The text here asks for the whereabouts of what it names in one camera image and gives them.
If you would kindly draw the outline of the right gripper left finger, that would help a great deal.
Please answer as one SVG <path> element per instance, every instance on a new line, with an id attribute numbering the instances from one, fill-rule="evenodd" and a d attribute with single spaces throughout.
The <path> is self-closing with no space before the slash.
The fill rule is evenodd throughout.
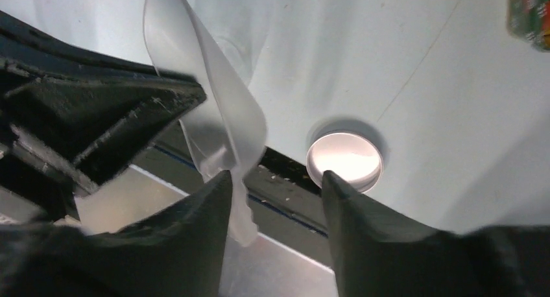
<path id="1" fill-rule="evenodd" d="M 115 233 L 32 222 L 1 227 L 2 296 L 216 296 L 232 205 L 222 171 Z"/>

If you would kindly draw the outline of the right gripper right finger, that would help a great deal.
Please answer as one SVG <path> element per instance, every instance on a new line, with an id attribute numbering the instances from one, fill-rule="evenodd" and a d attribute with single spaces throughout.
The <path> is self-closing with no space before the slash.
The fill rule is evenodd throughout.
<path id="1" fill-rule="evenodd" d="M 548 296 L 549 227 L 432 228 L 332 171 L 322 203 L 340 296 Z"/>

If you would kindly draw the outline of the clear plastic scoop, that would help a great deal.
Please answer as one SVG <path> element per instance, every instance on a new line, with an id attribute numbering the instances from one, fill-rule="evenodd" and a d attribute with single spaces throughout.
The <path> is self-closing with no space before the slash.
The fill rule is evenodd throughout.
<path id="1" fill-rule="evenodd" d="M 265 116 L 187 0 L 145 0 L 143 34 L 156 72 L 195 77 L 206 101 L 180 119 L 195 167 L 205 181 L 229 170 L 233 198 L 228 232 L 243 246 L 258 234 L 244 180 L 260 162 Z"/>

